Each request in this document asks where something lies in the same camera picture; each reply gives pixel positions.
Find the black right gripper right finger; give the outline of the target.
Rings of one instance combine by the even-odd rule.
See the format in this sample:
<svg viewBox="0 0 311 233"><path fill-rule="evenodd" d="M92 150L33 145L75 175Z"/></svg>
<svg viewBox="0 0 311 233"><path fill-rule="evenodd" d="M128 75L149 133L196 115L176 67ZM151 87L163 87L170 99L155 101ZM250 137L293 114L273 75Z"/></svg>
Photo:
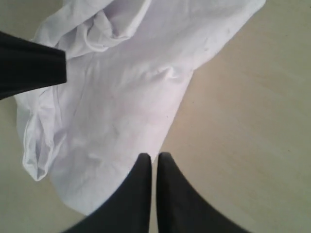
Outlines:
<svg viewBox="0 0 311 233"><path fill-rule="evenodd" d="M170 153L158 156L156 215L160 233L244 233L192 187Z"/></svg>

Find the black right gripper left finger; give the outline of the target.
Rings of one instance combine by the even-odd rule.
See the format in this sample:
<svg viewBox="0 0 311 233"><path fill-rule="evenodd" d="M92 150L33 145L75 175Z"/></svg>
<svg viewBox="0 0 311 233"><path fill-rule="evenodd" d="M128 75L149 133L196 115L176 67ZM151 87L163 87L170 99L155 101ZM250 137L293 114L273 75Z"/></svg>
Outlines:
<svg viewBox="0 0 311 233"><path fill-rule="evenodd" d="M67 233L147 233L152 197L152 162L138 156L126 179L100 208Z"/></svg>

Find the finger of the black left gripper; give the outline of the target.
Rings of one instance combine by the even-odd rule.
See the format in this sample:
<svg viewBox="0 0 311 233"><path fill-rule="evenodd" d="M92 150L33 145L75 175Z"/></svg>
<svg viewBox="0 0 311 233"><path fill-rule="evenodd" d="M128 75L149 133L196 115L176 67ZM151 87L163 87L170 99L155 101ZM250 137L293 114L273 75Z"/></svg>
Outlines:
<svg viewBox="0 0 311 233"><path fill-rule="evenodd" d="M66 53L0 33L0 99L67 81Z"/></svg>

